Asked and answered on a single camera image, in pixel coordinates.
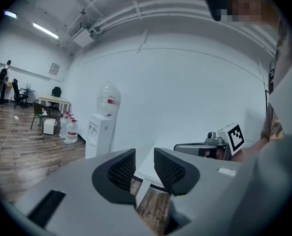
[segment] water bottle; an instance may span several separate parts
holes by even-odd
[[[78,140],[78,125],[75,119],[67,124],[67,135],[64,143],[73,144]]]
[[[65,116],[65,118],[61,118],[61,131],[59,133],[59,137],[66,138],[67,134],[67,124],[68,122],[68,116]]]
[[[64,115],[63,115],[63,118],[65,119],[65,117],[68,117],[70,115],[70,111],[65,111]]]
[[[97,113],[116,119],[121,101],[118,88],[111,82],[106,82],[97,96]]]

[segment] fluorescent light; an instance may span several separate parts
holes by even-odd
[[[17,18],[17,14],[12,13],[12,12],[7,11],[7,10],[4,12],[4,15],[7,15],[7,16],[12,17],[12,18]]]
[[[33,23],[33,26],[34,26],[35,28],[38,28],[39,30],[41,30],[41,31],[43,31],[43,32],[45,32],[45,33],[47,33],[48,35],[51,35],[52,37],[58,39],[58,36],[57,36],[56,34],[53,34],[52,32],[50,32],[49,30],[43,28],[42,26],[39,26],[39,25],[37,25],[36,23]]]

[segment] office chair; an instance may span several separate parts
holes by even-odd
[[[33,126],[33,122],[35,118],[39,118],[39,125],[41,125],[41,121],[42,121],[42,132],[44,131],[44,125],[43,125],[43,117],[51,117],[51,110],[49,109],[49,107],[46,107],[44,105],[38,104],[36,102],[33,103],[33,108],[34,108],[34,117],[33,117],[33,121],[31,124],[31,129]],[[43,115],[43,110],[45,109],[48,115]]]
[[[21,108],[23,109],[23,104],[24,104],[23,100],[27,99],[28,97],[24,94],[20,94],[21,90],[18,89],[18,80],[14,79],[12,81],[12,87],[14,90],[14,101],[15,101],[13,107],[16,108],[16,106],[20,105]]]
[[[54,89],[52,90],[52,96],[60,97],[61,94],[62,94],[61,88],[59,88],[59,87],[54,87]],[[55,105],[55,104],[58,104],[57,102],[52,102],[52,101],[49,101],[49,103],[52,104],[52,105],[51,105],[51,108],[52,108],[52,109],[54,109],[54,107],[55,107],[54,105]]]

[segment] table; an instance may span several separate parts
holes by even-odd
[[[25,95],[27,96],[26,97],[26,104],[25,104],[25,107],[27,108],[28,107],[28,104],[27,104],[27,100],[28,100],[28,94],[29,94],[29,92],[35,92],[35,90],[32,90],[32,89],[30,89],[30,88],[21,88],[22,90],[25,90]]]
[[[62,98],[55,97],[55,96],[41,96],[38,98],[39,104],[41,104],[42,100],[59,103],[59,111],[61,112],[61,114],[63,113],[65,105],[66,105],[66,111],[69,111],[70,102],[67,100],[64,100]]]

